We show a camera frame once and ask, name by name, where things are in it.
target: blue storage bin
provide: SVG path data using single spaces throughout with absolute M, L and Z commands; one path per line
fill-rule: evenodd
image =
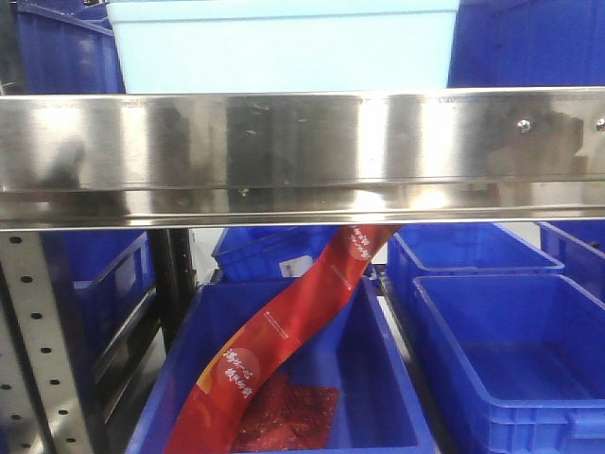
M 561 275 L 421 277 L 412 344 L 460 453 L 605 452 L 605 305 Z
M 163 452 L 204 365 L 289 281 L 202 288 L 130 439 L 128 454 Z M 297 384 L 340 389 L 329 451 L 434 454 L 435 445 L 417 396 L 368 281 L 342 312 L 282 367 Z
M 147 233 L 68 232 L 63 240 L 86 336 L 96 356 L 153 283 Z
M 317 260 L 337 226 L 233 227 L 212 257 L 229 281 L 299 277 Z
M 605 301 L 605 221 L 539 222 L 543 251 L 561 260 L 564 274 Z
M 463 0 L 449 86 L 605 84 L 601 0 Z
M 387 276 L 409 300 L 419 276 L 562 273 L 563 264 L 491 222 L 411 224 L 390 239 Z
M 20 0 L 17 26 L 31 93 L 125 92 L 105 4 Z

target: shelf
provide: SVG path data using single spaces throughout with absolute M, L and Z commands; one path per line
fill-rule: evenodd
M 0 229 L 605 217 L 605 89 L 3 96 Z

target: red food package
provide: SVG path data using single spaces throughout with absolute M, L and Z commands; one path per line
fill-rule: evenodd
M 253 315 L 208 363 L 164 454 L 230 452 L 259 388 L 346 306 L 373 256 L 399 228 L 341 227 L 315 265 Z M 280 428 L 275 436 L 283 441 L 286 432 Z
M 286 374 L 277 372 L 252 399 L 232 452 L 326 447 L 339 391 L 287 381 Z

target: screw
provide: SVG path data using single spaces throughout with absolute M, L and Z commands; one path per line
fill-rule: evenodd
M 525 134 L 531 130 L 531 122 L 527 119 L 523 119 L 517 123 L 517 130 L 522 134 Z

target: plastic crate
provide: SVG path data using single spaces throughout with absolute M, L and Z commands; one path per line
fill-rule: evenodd
M 397 296 L 413 296 L 419 276 L 562 273 L 563 264 L 490 222 L 411 224 L 389 241 L 387 275 Z
M 63 240 L 86 336 L 96 356 L 153 283 L 147 233 L 69 232 Z
M 421 277 L 413 344 L 459 452 L 605 452 L 605 306 L 561 275 Z
M 458 0 L 108 6 L 129 93 L 442 88 L 457 10 Z
M 16 10 L 31 93 L 125 92 L 105 4 L 20 0 Z
M 288 281 L 202 288 L 151 392 L 128 454 L 163 452 L 204 365 Z M 434 454 L 417 396 L 367 281 L 342 312 L 282 367 L 298 384 L 340 389 L 326 452 Z
M 605 221 L 539 222 L 543 251 L 561 260 L 564 274 L 605 301 Z
M 233 227 L 212 256 L 228 281 L 299 277 L 321 255 L 336 226 Z
M 463 0 L 452 87 L 605 84 L 601 0 Z

